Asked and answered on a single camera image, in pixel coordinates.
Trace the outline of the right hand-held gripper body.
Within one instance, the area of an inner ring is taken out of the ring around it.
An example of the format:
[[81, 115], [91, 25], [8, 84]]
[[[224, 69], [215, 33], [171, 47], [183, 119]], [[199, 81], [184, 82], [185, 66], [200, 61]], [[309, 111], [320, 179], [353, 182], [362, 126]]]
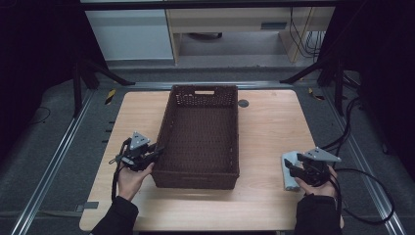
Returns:
[[301, 163], [303, 169], [301, 180], [312, 187], [321, 186], [330, 179], [331, 173], [328, 163], [340, 163], [342, 161], [341, 158], [318, 147], [300, 154], [306, 157], [306, 160]]

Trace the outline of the grey table bracket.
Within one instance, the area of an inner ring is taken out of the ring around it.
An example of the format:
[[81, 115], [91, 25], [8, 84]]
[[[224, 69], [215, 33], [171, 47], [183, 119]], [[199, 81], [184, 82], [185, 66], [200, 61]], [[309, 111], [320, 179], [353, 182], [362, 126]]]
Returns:
[[85, 210], [90, 210], [90, 209], [97, 209], [99, 206], [98, 202], [85, 202], [84, 204], [80, 204], [77, 205], [75, 208], [76, 212], [84, 212]]

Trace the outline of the person's right hand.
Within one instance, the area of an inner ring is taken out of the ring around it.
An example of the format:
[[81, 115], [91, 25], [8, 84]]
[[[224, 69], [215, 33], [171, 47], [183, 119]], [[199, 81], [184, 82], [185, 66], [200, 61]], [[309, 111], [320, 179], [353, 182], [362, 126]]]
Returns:
[[318, 187], [312, 187], [297, 177], [295, 178], [295, 181], [306, 195], [313, 194], [315, 196], [327, 196], [327, 197], [336, 198], [337, 191], [336, 191], [335, 186], [333, 185], [333, 182], [337, 179], [337, 174], [331, 167], [329, 167], [329, 170], [331, 173], [331, 181], [328, 181], [325, 184], [318, 186]]

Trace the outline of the metal floor rail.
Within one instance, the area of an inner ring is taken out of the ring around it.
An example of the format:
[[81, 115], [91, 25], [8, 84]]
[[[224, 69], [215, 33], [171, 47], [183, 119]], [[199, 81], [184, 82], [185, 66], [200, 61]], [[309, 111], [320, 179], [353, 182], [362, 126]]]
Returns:
[[13, 227], [13, 230], [11, 231], [11, 235], [25, 235], [28, 231], [31, 223], [39, 212], [39, 208], [61, 167], [71, 142], [89, 109], [94, 94], [95, 90], [87, 90], [84, 97], [81, 99], [81, 108], [79, 113], [71, 119], [69, 127], [67, 128], [52, 159], [46, 167], [33, 194], [31, 195], [23, 211], [19, 213], [19, 217]]
[[128, 85], [128, 88], [140, 90], [140, 91], [156, 91], [156, 90], [170, 90], [173, 85], [198, 85], [198, 86], [234, 85], [242, 90], [291, 89], [293, 88], [292, 84], [281, 83], [280, 81], [135, 82], [133, 85]]
[[[329, 88], [323, 88], [322, 93], [326, 97], [328, 104], [334, 114], [335, 120], [341, 127], [341, 130], [346, 128], [346, 118], [342, 117], [337, 108], [335, 107], [334, 102], [334, 92]], [[345, 144], [349, 147], [349, 155], [353, 159], [354, 164], [358, 170], [361, 170], [365, 173], [375, 176], [371, 166], [366, 161], [365, 156], [363, 155], [360, 147], [353, 134], [351, 133]], [[385, 226], [390, 235], [407, 235], [398, 215], [393, 210], [392, 199], [388, 198], [387, 190], [383, 189], [378, 182], [374, 182], [372, 179], [369, 179], [367, 176], [363, 176], [362, 180], [366, 189], [368, 190], [371, 199], [374, 202], [374, 205], [381, 218], [386, 218], [389, 214], [391, 218], [385, 222]]]

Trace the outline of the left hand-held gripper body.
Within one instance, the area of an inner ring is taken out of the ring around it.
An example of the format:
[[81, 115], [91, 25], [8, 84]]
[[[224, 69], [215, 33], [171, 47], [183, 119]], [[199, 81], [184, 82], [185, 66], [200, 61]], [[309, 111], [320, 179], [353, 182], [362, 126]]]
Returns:
[[109, 164], [123, 163], [134, 171], [144, 170], [154, 160], [149, 152], [151, 140], [141, 133], [134, 131], [121, 145], [119, 153], [109, 161]]

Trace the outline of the white cabinet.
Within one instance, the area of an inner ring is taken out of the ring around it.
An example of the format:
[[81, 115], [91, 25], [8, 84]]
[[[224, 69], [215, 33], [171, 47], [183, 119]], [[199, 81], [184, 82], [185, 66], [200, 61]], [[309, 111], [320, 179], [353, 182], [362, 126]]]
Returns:
[[87, 11], [106, 61], [171, 60], [164, 10]]

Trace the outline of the brown woven basket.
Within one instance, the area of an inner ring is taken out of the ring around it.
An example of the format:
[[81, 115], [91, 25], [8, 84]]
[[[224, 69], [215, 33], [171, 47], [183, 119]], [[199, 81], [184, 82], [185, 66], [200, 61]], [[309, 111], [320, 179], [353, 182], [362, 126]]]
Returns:
[[240, 175], [238, 88], [174, 85], [157, 144], [157, 187], [232, 190]]

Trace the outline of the small white box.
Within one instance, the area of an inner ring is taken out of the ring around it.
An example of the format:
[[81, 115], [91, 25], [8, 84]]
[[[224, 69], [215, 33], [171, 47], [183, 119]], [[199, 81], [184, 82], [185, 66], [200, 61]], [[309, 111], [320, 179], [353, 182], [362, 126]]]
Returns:
[[293, 166], [301, 166], [300, 161], [298, 160], [298, 152], [292, 151], [282, 155], [282, 172], [284, 178], [284, 188], [286, 191], [298, 191], [299, 185], [296, 183], [295, 179], [290, 175], [290, 170], [286, 167], [285, 161], [290, 162]]

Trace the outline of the person's left hand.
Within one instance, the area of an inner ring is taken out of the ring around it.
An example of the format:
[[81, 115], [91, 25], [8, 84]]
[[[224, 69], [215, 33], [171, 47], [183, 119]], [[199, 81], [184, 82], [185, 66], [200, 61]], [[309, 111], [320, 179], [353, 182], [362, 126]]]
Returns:
[[131, 202], [141, 188], [144, 179], [152, 173], [154, 165], [151, 163], [144, 170], [134, 171], [122, 164], [118, 176], [118, 195]]

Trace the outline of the black metal stand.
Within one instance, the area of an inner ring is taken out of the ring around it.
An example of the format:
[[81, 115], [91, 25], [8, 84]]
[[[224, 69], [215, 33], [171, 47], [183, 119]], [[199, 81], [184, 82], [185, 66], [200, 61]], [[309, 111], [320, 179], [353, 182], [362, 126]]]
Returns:
[[74, 98], [74, 112], [73, 116], [76, 118], [82, 110], [82, 92], [81, 82], [84, 82], [88, 89], [96, 89], [99, 86], [98, 78], [95, 73], [98, 72], [109, 79], [115, 81], [122, 86], [132, 86], [134, 82], [125, 80], [115, 73], [105, 69], [103, 66], [87, 59], [80, 53], [75, 54], [76, 60], [72, 68], [73, 81], [73, 98]]
[[335, 82], [335, 108], [342, 116], [343, 111], [343, 80], [344, 80], [344, 61], [338, 52], [328, 52], [321, 59], [311, 66], [301, 70], [290, 78], [281, 80], [284, 84], [293, 84], [312, 73], [321, 70], [317, 83], [320, 86], [327, 86], [331, 81]]

